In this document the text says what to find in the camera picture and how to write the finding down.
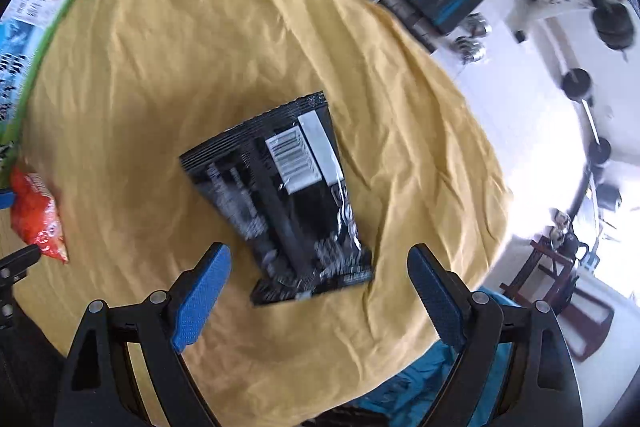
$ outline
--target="white label sticker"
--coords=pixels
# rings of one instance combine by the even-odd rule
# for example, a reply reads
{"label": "white label sticker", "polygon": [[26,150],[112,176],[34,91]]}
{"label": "white label sticker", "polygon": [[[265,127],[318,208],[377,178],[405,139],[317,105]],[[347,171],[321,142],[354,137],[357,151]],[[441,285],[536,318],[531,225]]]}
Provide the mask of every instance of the white label sticker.
{"label": "white label sticker", "polygon": [[306,144],[300,127],[287,129],[265,142],[289,194],[322,179],[318,164]]}
{"label": "white label sticker", "polygon": [[334,148],[324,132],[318,114],[313,110],[298,117],[298,121],[305,132],[309,147],[314,152],[318,165],[324,176],[326,184],[331,186],[344,179],[338,156],[335,155]]}
{"label": "white label sticker", "polygon": [[47,28],[58,16],[65,0],[11,0],[0,22],[14,19]]}

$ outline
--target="teal fabric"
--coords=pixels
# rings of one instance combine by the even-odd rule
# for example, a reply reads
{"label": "teal fabric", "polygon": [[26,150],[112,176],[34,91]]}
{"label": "teal fabric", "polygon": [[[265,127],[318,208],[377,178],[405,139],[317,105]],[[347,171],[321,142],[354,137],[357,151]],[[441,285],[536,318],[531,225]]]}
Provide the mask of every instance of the teal fabric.
{"label": "teal fabric", "polygon": [[[507,297],[487,288],[481,291],[491,295],[498,303],[515,306]],[[489,372],[484,391],[468,427],[481,427],[489,421],[494,403],[502,385],[511,344],[500,344]],[[429,410],[447,380],[456,361],[456,352],[441,341],[412,365],[382,383],[376,389],[351,402],[351,405],[385,414],[390,427],[416,427]]]}

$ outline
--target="yellow fabric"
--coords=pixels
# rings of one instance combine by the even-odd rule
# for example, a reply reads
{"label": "yellow fabric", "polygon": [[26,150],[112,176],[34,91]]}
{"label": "yellow fabric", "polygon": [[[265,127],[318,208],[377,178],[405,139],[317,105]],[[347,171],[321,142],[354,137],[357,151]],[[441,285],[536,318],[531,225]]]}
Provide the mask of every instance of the yellow fabric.
{"label": "yellow fabric", "polygon": [[[254,309],[252,256],[178,156],[321,89],[376,280]],[[142,301],[230,246],[230,280],[184,355],[225,427],[292,426],[396,374],[436,339],[409,248],[427,243],[474,287],[506,233],[510,194],[464,98],[368,0],[76,0],[24,155],[58,198],[70,263],[43,259],[17,297],[63,352],[92,299]]]}

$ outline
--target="black plastic package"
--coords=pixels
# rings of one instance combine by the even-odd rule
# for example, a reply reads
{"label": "black plastic package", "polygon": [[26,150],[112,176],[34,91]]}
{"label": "black plastic package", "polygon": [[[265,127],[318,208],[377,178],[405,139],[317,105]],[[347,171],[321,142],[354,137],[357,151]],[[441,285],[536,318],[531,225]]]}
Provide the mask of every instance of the black plastic package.
{"label": "black plastic package", "polygon": [[373,279],[322,92],[247,120],[180,156],[194,185],[251,245],[256,305]]}

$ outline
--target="barcode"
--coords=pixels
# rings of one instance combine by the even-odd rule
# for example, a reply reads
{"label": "barcode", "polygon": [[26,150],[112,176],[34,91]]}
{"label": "barcode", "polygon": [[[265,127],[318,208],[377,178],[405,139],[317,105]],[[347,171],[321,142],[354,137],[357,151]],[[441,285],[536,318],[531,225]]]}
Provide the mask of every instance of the barcode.
{"label": "barcode", "polygon": [[295,126],[267,140],[267,147],[289,194],[322,179],[300,127]]}

